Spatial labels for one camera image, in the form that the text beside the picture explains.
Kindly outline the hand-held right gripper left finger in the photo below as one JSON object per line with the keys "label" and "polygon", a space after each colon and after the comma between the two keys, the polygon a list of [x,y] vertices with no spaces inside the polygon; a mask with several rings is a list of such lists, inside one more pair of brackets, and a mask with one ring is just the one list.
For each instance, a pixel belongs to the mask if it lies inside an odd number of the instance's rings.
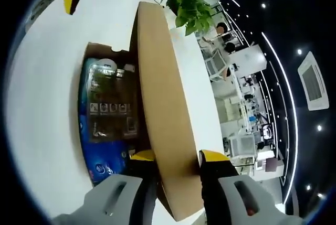
{"label": "hand-held right gripper left finger", "polygon": [[157,181],[154,152],[134,154],[123,174],[109,176],[85,195],[78,223],[151,224]]}

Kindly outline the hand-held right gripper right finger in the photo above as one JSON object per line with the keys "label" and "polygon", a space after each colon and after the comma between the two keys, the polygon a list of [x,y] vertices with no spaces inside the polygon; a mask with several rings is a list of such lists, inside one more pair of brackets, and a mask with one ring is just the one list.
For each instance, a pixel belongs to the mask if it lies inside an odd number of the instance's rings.
{"label": "hand-held right gripper right finger", "polygon": [[272,196],[247,175],[240,175],[219,152],[199,152],[202,199],[208,224],[278,224]]}

